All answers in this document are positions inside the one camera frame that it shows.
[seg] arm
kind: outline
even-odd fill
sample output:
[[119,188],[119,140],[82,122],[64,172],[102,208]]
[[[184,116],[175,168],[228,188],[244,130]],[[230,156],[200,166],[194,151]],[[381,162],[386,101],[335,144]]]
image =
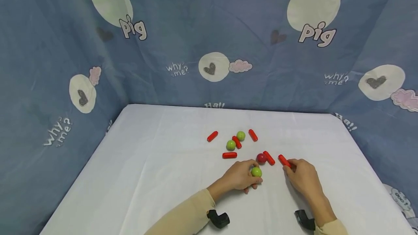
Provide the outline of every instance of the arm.
[[289,160],[294,167],[283,167],[294,188],[307,200],[316,222],[315,235],[348,235],[346,228],[337,219],[328,198],[322,191],[318,173],[305,160]]
[[199,191],[173,210],[166,213],[144,235],[193,235],[209,222],[206,214],[215,208],[215,202],[231,190],[248,193],[248,187],[257,188],[259,177],[252,177],[250,166],[258,167],[254,160],[236,162],[226,173],[207,189]]

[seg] fabric wall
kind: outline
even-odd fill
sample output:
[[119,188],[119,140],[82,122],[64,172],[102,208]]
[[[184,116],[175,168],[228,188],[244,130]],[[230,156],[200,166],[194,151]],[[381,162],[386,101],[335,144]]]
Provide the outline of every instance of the fabric wall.
[[418,234],[418,0],[0,7],[0,234],[41,231],[129,103],[334,114]]

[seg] dark red ball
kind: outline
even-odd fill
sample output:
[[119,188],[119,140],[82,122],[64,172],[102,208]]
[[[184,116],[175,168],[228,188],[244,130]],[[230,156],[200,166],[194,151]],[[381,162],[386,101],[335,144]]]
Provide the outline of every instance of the dark red ball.
[[267,161],[267,157],[263,153],[260,153],[259,155],[257,155],[256,161],[259,164],[265,164]]

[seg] pink cloud print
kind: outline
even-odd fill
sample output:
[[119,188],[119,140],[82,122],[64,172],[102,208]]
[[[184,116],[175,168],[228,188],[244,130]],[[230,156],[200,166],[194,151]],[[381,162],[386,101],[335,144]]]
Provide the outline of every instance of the pink cloud print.
[[102,69],[99,66],[97,67],[94,66],[92,69],[90,69],[89,80],[93,86],[96,86],[97,84],[99,84],[101,73],[102,73]]
[[253,67],[248,61],[242,61],[241,59],[237,59],[235,62],[229,63],[229,70],[234,73],[243,73],[251,70]]
[[414,90],[401,88],[394,92],[390,98],[393,100],[394,105],[410,112],[418,112],[418,96],[415,95]]

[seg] red toy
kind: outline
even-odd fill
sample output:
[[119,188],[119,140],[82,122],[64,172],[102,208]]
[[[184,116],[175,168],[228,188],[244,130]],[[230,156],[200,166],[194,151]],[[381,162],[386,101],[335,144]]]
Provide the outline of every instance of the red toy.
[[264,155],[267,157],[267,161],[270,163],[270,165],[274,165],[276,163],[273,157],[271,157],[270,153],[268,153],[267,151],[264,151],[262,153],[264,153]]
[[218,136],[218,131],[214,131],[211,135],[208,136],[208,142],[211,142]]
[[283,155],[279,155],[279,161],[283,164],[286,165],[289,168],[292,168],[292,166],[290,165],[290,163],[288,162],[288,160],[286,160],[285,156]]
[[252,129],[248,130],[248,133],[250,134],[253,141],[258,141],[258,137],[255,135],[255,132]]
[[222,158],[224,159],[233,159],[236,158],[238,155],[235,152],[230,152],[230,153],[223,153],[222,154]]
[[263,153],[259,153],[259,155],[257,155],[256,161],[258,161],[259,164],[265,164],[267,157]]
[[242,145],[241,142],[239,142],[239,139],[236,136],[233,136],[233,141],[235,142],[238,149],[241,149]]

